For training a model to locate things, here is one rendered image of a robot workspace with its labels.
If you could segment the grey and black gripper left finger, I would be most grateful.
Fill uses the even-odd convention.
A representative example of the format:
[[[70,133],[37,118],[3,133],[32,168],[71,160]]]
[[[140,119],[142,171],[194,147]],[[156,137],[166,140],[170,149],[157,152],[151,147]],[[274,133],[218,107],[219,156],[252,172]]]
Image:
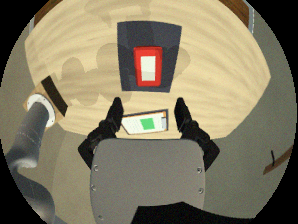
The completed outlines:
[[[93,151],[99,141],[106,138],[117,138],[116,132],[120,130],[124,114],[124,108],[119,97],[115,97],[112,106],[110,106],[105,120],[99,122],[99,126],[91,131],[78,147],[78,152],[91,170]],[[114,135],[113,135],[114,134]],[[114,137],[115,136],[115,137]]]

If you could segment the red self-inking stamp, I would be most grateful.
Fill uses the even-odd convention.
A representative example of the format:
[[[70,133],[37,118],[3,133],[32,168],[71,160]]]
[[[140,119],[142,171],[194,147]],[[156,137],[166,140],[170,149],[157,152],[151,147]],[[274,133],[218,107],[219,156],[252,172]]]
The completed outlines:
[[[161,84],[162,47],[134,47],[134,66],[136,85],[159,86]]]

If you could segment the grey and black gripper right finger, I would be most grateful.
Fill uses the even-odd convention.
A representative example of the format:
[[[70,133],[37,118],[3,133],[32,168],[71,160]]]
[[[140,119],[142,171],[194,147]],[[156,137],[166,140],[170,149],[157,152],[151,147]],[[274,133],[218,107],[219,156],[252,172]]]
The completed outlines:
[[[177,98],[174,108],[177,129],[179,133],[182,133],[181,138],[195,139],[194,141],[198,142],[199,147],[201,147],[204,152],[203,160],[206,172],[220,153],[220,149],[210,139],[209,134],[199,127],[198,122],[192,120],[191,114],[188,111],[189,109],[186,106],[183,97]]]

